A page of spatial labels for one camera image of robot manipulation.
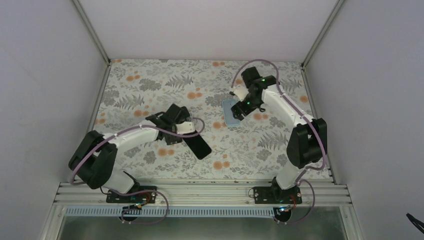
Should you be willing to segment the black smartphone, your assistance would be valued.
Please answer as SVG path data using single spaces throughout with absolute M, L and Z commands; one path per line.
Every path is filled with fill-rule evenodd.
M 191 149 L 195 157 L 199 160 L 206 158 L 212 153 L 211 147 L 207 142 L 202 138 L 201 135 L 193 137 L 184 137 L 183 141 Z

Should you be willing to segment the phone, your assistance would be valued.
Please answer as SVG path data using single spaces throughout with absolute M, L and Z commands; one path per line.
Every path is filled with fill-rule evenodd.
M 237 103 L 236 99 L 225 99 L 222 101 L 222 109 L 224 122 L 228 127 L 238 127 L 241 124 L 241 121 L 236 119 L 233 116 L 231 108 Z

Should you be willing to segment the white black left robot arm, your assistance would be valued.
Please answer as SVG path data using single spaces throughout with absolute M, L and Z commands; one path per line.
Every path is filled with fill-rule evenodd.
M 176 104 L 120 131 L 89 131 L 68 163 L 72 171 L 69 183 L 86 184 L 91 189 L 107 188 L 119 193 L 124 201 L 134 202 L 140 191 L 137 182 L 119 169 L 116 158 L 146 143 L 164 140 L 167 145 L 173 145 L 198 135 L 188 109 Z

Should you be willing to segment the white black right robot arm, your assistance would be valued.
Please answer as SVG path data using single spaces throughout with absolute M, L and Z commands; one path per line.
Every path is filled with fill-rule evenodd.
M 322 118 L 314 118 L 302 110 L 281 88 L 278 76 L 260 76 L 255 67 L 242 67 L 237 73 L 241 75 L 243 86 L 232 85 L 231 94 L 238 102 L 231 108 L 232 116 L 242 121 L 250 113 L 266 105 L 278 113 L 291 135 L 286 146 L 289 160 L 273 180 L 271 198 L 278 204 L 290 197 L 290 188 L 300 184 L 308 170 L 313 170 L 314 163 L 322 161 L 322 170 L 327 165 L 327 123 Z

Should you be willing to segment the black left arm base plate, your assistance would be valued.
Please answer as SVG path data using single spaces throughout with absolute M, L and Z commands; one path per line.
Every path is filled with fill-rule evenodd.
M 130 194 L 130 195 L 121 195 L 116 192 L 109 190 L 106 196 L 106 202 L 109 204 L 154 204 L 156 201 L 156 193 L 151 191 L 156 191 L 157 187 L 152 185 L 138 186 L 135 189 L 130 190 L 130 193 L 144 191 L 144 193 Z

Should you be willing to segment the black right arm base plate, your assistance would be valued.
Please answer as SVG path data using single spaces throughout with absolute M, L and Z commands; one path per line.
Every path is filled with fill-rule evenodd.
M 255 204 L 302 204 L 302 194 L 298 186 L 282 190 L 272 186 L 256 186 L 253 188 Z

